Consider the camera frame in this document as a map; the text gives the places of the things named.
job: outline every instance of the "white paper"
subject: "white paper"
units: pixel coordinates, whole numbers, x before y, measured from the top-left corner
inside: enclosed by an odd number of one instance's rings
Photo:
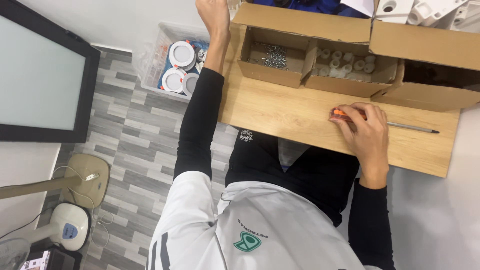
[[[369,17],[373,17],[373,0],[341,0],[340,3],[352,7]]]

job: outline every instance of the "gray wood-pattern floor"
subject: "gray wood-pattern floor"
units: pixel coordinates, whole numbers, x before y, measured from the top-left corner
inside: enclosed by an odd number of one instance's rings
[[[181,98],[154,93],[140,87],[127,52],[99,48],[101,53],[87,142],[62,145],[57,166],[72,153],[85,153],[106,160],[111,166],[107,194],[94,213],[111,213],[105,225],[110,239],[100,248],[90,239],[80,250],[83,270],[143,270],[156,224],[173,181],[180,125],[187,108]],[[212,142],[212,186],[218,201],[225,188],[225,174],[238,131],[218,123]],[[279,158],[290,165],[308,147],[280,140]],[[56,176],[63,175],[59,170]],[[48,193],[44,208],[60,199],[59,191]],[[41,218],[47,224],[49,216]],[[93,240],[106,243],[107,233],[96,226]]]

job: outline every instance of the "blue label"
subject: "blue label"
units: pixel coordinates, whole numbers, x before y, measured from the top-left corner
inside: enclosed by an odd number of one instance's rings
[[[77,228],[75,226],[65,223],[65,226],[63,227],[63,239],[74,239],[78,234]]]

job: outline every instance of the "man's right hand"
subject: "man's right hand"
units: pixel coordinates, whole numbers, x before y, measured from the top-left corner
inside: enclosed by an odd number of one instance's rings
[[[360,162],[360,185],[371,189],[384,188],[389,170],[386,113],[378,106],[363,102],[355,102],[350,106],[340,105],[339,108],[352,119],[357,130],[353,131],[342,119],[329,120],[341,129],[348,146]],[[367,120],[356,109],[365,111]]]

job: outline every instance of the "cardboard box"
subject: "cardboard box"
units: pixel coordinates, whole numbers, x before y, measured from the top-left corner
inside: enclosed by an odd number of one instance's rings
[[[372,101],[440,112],[470,107],[480,102],[480,72],[401,60],[392,86]]]
[[[287,49],[285,67],[263,65],[262,58],[268,56],[265,44],[281,45]],[[237,62],[245,77],[298,88],[302,79],[312,69],[315,56],[315,38],[248,27]]]
[[[480,70],[479,44],[480,34],[374,20],[370,51]]]
[[[317,48],[329,49],[332,53],[337,50],[343,53],[352,52],[354,54],[353,59],[350,62],[346,62],[342,58],[340,60],[340,67],[343,67],[346,64],[351,64],[353,66],[353,63],[356,61],[364,60],[366,56],[371,55],[368,51],[367,45],[322,39],[318,40]],[[352,73],[358,77],[358,80],[318,75],[318,72],[316,71],[322,69],[323,67],[328,67],[331,60],[331,57],[328,59],[322,59],[321,57],[317,58],[314,70],[307,79],[305,87],[362,98],[369,98],[379,90],[391,86],[390,81],[395,78],[398,66],[398,58],[377,56],[375,61],[375,70],[371,74],[365,73],[364,71],[352,71]]]
[[[350,18],[315,12],[243,3],[233,23],[272,29],[308,37],[350,43],[370,42],[371,19]]]

